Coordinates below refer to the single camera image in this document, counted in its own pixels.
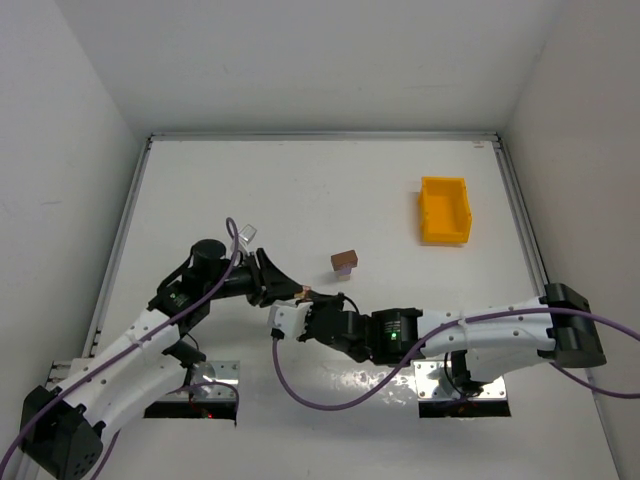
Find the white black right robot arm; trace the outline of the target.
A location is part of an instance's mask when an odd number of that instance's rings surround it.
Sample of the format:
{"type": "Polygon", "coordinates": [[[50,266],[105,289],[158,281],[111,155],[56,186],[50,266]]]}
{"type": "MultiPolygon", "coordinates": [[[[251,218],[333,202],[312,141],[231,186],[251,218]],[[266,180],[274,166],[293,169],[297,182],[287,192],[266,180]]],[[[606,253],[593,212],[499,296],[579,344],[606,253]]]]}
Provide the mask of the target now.
{"type": "Polygon", "coordinates": [[[508,307],[466,315],[392,308],[347,311],[341,297],[317,297],[299,341],[315,340],[362,363],[395,367],[448,355],[457,389],[472,392],[540,363],[594,368],[606,363],[588,300],[562,283],[508,307]]]}

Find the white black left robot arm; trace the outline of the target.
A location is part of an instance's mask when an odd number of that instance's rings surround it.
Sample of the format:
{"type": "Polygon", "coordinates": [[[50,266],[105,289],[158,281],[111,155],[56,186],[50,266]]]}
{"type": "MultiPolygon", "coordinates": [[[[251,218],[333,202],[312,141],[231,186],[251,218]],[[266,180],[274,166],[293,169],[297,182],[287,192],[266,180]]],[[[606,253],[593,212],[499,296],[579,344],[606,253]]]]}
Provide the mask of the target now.
{"type": "Polygon", "coordinates": [[[304,291],[263,249],[228,252],[218,240],[198,241],[117,340],[53,388],[27,395],[21,451],[56,479],[83,478],[117,430],[188,385],[205,363],[205,354],[184,338],[209,314],[212,301],[244,296],[264,308],[304,291]]]}

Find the yellow plastic bin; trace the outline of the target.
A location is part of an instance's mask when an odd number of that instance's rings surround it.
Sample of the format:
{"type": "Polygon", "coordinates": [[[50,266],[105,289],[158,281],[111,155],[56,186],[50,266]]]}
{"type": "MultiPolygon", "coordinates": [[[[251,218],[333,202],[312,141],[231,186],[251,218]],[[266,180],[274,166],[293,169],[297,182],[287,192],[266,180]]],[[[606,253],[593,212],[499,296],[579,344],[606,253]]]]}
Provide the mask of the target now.
{"type": "Polygon", "coordinates": [[[418,205],[423,243],[462,245],[468,242],[472,213],[463,178],[423,177],[418,205]]]}

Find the helicopter shaped wooden piece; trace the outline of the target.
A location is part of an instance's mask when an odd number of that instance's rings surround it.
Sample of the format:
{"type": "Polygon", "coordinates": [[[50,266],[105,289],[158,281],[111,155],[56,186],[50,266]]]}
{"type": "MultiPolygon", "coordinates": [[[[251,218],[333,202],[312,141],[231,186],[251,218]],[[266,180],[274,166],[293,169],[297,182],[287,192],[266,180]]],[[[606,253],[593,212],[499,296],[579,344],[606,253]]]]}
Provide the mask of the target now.
{"type": "Polygon", "coordinates": [[[294,295],[297,303],[311,302],[313,300],[313,290],[310,286],[303,286],[302,290],[294,295]]]}

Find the brown rectangular wooden block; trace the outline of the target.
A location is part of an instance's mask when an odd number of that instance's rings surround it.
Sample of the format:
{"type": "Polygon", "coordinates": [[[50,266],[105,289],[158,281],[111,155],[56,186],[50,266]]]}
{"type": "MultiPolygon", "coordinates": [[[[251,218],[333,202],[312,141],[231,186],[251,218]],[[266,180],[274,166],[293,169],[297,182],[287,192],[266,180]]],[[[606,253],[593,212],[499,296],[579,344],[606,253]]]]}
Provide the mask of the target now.
{"type": "Polygon", "coordinates": [[[354,250],[336,253],[330,257],[334,271],[352,269],[358,265],[358,256],[354,250]]]}

